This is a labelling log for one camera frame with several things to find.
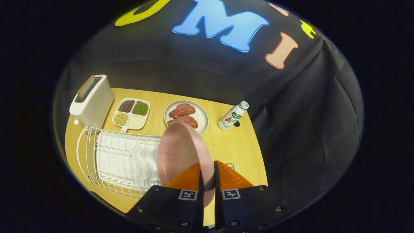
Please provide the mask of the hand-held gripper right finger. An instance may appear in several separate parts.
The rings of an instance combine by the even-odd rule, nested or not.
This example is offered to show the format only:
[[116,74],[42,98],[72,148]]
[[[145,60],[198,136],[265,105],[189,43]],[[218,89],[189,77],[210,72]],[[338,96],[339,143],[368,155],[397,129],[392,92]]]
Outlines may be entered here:
[[283,193],[254,186],[228,165],[214,161],[215,227],[221,233],[270,233],[291,215]]

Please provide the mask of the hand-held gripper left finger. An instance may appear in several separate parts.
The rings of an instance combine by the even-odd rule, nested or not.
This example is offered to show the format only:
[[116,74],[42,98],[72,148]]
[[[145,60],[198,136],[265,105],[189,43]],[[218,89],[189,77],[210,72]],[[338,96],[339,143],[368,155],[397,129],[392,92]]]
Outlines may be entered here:
[[152,186],[126,214],[148,233],[200,233],[203,216],[204,183],[199,163],[165,186]]

